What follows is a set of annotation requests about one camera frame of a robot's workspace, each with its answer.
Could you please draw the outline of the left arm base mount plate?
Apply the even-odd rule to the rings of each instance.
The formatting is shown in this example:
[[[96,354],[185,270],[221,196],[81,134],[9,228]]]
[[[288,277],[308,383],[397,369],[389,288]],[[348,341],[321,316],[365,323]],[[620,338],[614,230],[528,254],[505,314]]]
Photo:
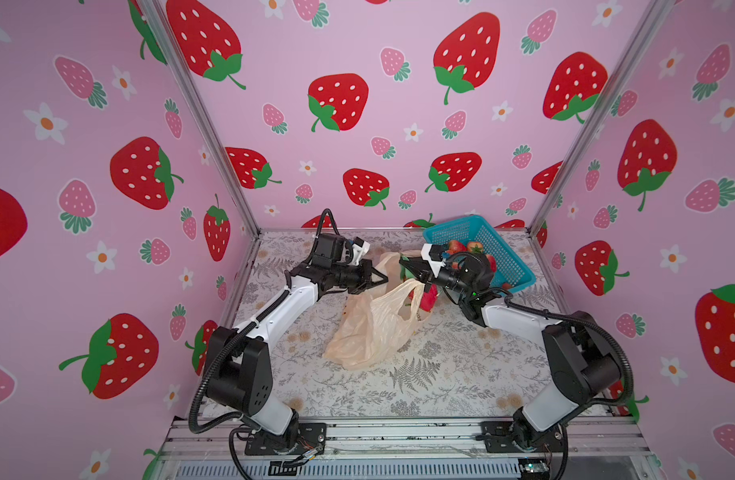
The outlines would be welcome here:
[[[326,442],[326,423],[293,423],[282,435],[265,430],[248,436],[246,456],[303,455],[310,450],[323,450]]]

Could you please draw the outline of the fake red dragon fruit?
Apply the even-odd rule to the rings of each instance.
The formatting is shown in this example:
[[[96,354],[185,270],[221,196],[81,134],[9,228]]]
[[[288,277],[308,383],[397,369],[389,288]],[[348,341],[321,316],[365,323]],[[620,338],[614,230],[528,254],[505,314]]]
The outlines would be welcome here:
[[[435,308],[435,304],[437,304],[437,299],[439,299],[439,290],[437,289],[437,286],[433,284],[425,285],[419,309],[427,313],[433,312],[433,308]]]

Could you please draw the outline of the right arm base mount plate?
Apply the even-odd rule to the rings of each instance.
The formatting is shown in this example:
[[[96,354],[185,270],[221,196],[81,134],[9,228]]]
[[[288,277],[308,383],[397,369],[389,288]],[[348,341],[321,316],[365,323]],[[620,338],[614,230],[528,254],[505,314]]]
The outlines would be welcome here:
[[[489,453],[563,453],[567,438],[560,427],[537,432],[528,423],[485,421],[475,440],[485,444]]]

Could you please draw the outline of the translucent orange plastic bag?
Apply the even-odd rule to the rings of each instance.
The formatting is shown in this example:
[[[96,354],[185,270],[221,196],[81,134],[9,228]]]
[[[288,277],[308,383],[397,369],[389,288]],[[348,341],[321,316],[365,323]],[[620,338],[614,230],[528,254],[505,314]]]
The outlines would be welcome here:
[[[346,370],[371,368],[395,355],[421,329],[431,313],[419,309],[425,284],[401,275],[401,256],[419,256],[418,251],[387,252],[377,270],[389,283],[347,299],[337,332],[327,344],[323,358]]]

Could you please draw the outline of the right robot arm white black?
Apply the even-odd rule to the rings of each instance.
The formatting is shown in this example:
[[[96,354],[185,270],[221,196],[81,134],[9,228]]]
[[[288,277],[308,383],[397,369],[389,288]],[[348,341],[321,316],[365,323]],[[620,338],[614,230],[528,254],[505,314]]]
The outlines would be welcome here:
[[[491,284],[495,272],[483,254],[459,252],[437,261],[423,253],[403,256],[399,264],[447,294],[470,322],[543,346],[551,381],[513,414],[509,437],[519,449],[539,446],[595,405],[617,407],[633,398],[635,380],[625,350],[589,314],[560,314],[516,302],[509,290]]]

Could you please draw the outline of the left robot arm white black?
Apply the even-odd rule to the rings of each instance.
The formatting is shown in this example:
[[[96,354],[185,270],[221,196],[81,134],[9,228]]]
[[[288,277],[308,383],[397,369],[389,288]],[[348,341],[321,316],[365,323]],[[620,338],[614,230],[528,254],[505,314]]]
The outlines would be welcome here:
[[[387,284],[364,256],[371,244],[317,233],[305,260],[285,272],[281,290],[249,319],[219,327],[207,346],[188,428],[201,434],[230,420],[293,442],[298,414],[273,394],[270,354],[305,311],[329,293],[361,294]]]

